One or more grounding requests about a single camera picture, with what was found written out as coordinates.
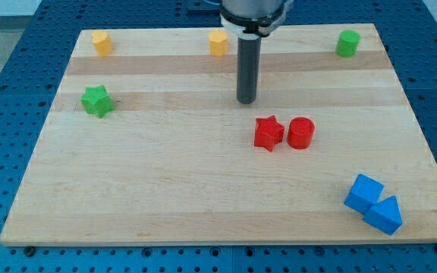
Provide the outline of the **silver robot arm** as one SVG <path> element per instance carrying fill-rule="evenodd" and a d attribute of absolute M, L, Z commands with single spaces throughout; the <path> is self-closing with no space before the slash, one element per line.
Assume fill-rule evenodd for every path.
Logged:
<path fill-rule="evenodd" d="M 294 0 L 221 0 L 222 26 L 240 39 L 269 36 L 286 20 Z"/>

